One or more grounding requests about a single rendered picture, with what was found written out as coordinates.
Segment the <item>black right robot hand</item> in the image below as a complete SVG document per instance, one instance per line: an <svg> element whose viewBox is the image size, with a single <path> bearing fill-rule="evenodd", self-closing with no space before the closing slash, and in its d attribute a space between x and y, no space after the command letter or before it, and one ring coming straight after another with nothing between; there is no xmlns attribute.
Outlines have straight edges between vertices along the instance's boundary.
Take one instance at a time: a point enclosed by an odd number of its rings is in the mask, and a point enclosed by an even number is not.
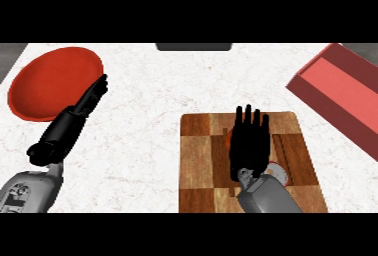
<svg viewBox="0 0 378 256"><path fill-rule="evenodd" d="M251 105L236 107L234 125L230 135L230 179L237 182L242 169L252 171L256 178L268 165L270 133L268 115L251 111Z"/></svg>

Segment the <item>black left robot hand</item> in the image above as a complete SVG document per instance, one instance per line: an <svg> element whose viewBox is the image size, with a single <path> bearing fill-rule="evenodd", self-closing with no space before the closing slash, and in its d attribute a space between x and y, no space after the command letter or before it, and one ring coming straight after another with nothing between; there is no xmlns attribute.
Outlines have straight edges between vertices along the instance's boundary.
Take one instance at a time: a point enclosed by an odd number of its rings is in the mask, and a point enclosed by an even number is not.
<svg viewBox="0 0 378 256"><path fill-rule="evenodd" d="M75 105L67 106L51 121L38 142L26 150L29 163L47 166L63 161L75 145L85 120L107 92L107 75L103 74L87 88Z"/></svg>

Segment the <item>wooden checkered cutting board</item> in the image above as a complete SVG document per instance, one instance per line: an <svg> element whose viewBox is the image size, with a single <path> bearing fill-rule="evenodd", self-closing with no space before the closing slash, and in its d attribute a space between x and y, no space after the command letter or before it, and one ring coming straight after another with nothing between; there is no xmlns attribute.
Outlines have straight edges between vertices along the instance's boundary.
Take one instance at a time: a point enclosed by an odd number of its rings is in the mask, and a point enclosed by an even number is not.
<svg viewBox="0 0 378 256"><path fill-rule="evenodd" d="M268 112L270 161L288 174L286 191L305 212L327 210L296 116ZM178 211L234 213L242 210L239 183L230 179L225 131L231 113L186 114L180 119Z"/></svg>

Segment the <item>red open box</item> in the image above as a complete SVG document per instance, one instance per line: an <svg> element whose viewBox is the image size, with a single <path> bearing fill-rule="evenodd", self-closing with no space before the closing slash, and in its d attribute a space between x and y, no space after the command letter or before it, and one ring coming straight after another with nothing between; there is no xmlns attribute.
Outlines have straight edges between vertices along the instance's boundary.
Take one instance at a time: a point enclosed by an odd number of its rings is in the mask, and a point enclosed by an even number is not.
<svg viewBox="0 0 378 256"><path fill-rule="evenodd" d="M378 66L330 43L286 89L378 161Z"/></svg>

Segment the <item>pale can with red rim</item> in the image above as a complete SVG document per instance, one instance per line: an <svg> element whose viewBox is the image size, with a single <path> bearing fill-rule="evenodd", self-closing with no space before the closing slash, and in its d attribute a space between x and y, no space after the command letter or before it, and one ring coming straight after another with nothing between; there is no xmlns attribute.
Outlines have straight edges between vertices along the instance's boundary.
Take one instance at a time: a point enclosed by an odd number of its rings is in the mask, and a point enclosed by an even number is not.
<svg viewBox="0 0 378 256"><path fill-rule="evenodd" d="M276 162L268 162L265 174L273 176L280 182L282 186L288 185L288 174L283 167Z"/></svg>

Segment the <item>red round plate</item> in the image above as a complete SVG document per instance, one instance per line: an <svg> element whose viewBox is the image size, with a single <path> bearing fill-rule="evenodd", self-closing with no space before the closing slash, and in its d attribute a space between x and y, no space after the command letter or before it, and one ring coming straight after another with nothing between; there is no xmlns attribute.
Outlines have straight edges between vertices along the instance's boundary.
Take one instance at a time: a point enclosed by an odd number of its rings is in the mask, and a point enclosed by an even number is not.
<svg viewBox="0 0 378 256"><path fill-rule="evenodd" d="M73 105L103 75L97 54L63 47L36 57L20 69L7 92L11 113L25 121L47 122Z"/></svg>

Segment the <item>dark grey flat appliance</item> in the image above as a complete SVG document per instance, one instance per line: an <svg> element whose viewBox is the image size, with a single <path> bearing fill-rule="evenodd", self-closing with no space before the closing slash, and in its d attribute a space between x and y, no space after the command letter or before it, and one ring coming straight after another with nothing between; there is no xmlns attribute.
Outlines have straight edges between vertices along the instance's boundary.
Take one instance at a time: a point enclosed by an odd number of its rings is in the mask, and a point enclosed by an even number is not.
<svg viewBox="0 0 378 256"><path fill-rule="evenodd" d="M228 51L231 43L156 43L159 51Z"/></svg>

